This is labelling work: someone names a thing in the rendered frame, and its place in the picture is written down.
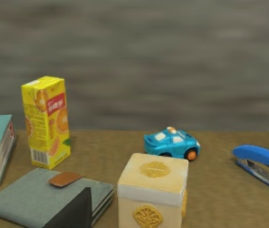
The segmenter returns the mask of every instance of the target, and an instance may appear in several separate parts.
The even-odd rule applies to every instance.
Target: car wheel
[[[195,149],[189,149],[184,154],[184,158],[190,162],[194,161],[197,158],[197,151]]]
[[[161,153],[160,156],[164,156],[164,157],[172,157],[171,153]]]

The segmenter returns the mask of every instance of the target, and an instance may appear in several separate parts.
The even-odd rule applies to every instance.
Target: brown table surface
[[[139,131],[74,131],[72,155],[54,170],[116,184],[132,153],[143,151]],[[190,132],[201,144],[198,160],[190,163],[186,228],[269,228],[269,187],[234,164],[233,147],[254,144],[269,148],[269,133]],[[25,131],[16,147],[0,190],[34,169]],[[0,228],[19,228],[0,219]],[[117,199],[95,224],[117,228]]]

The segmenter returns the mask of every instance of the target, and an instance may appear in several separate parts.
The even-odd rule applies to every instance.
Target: brown leather tab
[[[51,179],[48,180],[48,183],[52,184],[55,187],[63,188],[67,185],[73,183],[74,181],[80,179],[82,175],[73,173],[73,172],[62,172]]]

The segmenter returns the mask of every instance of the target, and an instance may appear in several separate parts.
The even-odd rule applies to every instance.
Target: orange juice box
[[[65,80],[44,76],[21,92],[32,164],[53,169],[71,154]]]

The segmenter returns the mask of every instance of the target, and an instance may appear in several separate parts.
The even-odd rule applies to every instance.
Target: black object
[[[91,228],[91,188],[85,188],[43,228]]]

